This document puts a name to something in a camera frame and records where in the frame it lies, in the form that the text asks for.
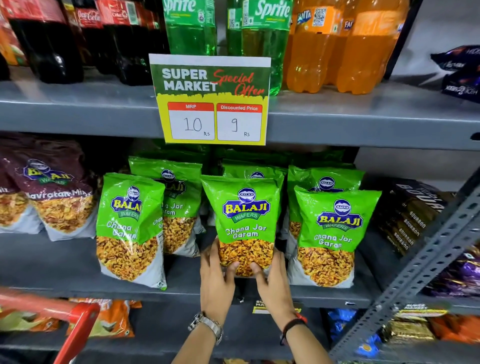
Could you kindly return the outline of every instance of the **black bracelet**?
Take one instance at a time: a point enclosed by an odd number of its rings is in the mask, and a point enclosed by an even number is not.
[[[288,324],[285,325],[285,328],[283,329],[282,336],[280,338],[280,345],[284,346],[285,344],[287,344],[287,332],[296,325],[307,326],[305,321],[301,318],[294,318],[293,320],[291,320]]]

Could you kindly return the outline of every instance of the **forearm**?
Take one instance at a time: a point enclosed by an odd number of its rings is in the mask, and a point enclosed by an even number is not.
[[[207,364],[210,361],[216,338],[211,328],[203,323],[190,333],[172,364]]]
[[[295,325],[288,330],[287,342],[297,364],[333,364],[326,350],[305,325]]]

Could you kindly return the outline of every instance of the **sprite bottle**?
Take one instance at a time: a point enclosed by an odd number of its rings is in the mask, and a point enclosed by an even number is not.
[[[163,0],[171,54],[216,56],[215,0]]]
[[[270,95],[282,86],[292,0],[243,0],[242,56],[270,57]]]
[[[227,0],[227,52],[241,56],[242,0]]]

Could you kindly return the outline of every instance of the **silver watch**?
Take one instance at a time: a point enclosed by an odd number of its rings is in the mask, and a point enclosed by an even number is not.
[[[195,315],[192,323],[188,326],[188,330],[193,331],[193,329],[196,328],[201,322],[203,322],[205,325],[212,329],[213,334],[216,337],[216,345],[218,345],[220,341],[222,341],[223,328],[218,322],[211,320],[207,316],[205,316],[203,312],[199,312]]]

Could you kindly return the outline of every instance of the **shopping cart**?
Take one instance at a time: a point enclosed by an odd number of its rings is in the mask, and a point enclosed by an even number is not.
[[[75,324],[75,328],[65,340],[53,364],[68,364],[82,351],[100,311],[97,303],[54,300],[2,287],[0,287],[0,306],[34,312]]]

